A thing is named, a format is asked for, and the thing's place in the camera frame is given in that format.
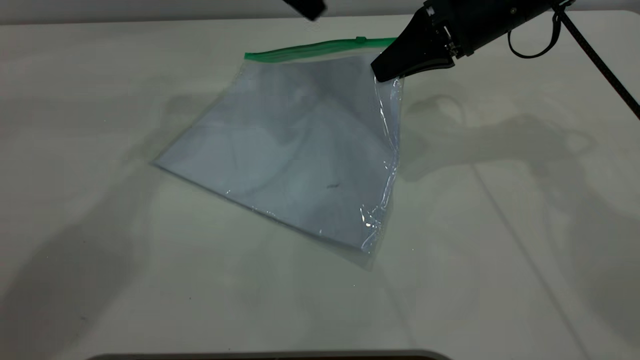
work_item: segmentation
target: plastic bag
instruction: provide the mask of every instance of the plastic bag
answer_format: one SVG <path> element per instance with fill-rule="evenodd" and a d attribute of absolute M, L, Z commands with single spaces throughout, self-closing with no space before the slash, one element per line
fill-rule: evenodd
<path fill-rule="evenodd" d="M 300 231 L 370 251 L 396 176 L 402 82 L 375 80 L 369 64 L 381 49 L 317 56 L 333 53 L 327 44 L 379 41 L 247 54 L 256 61 L 245 60 L 156 165 Z"/>

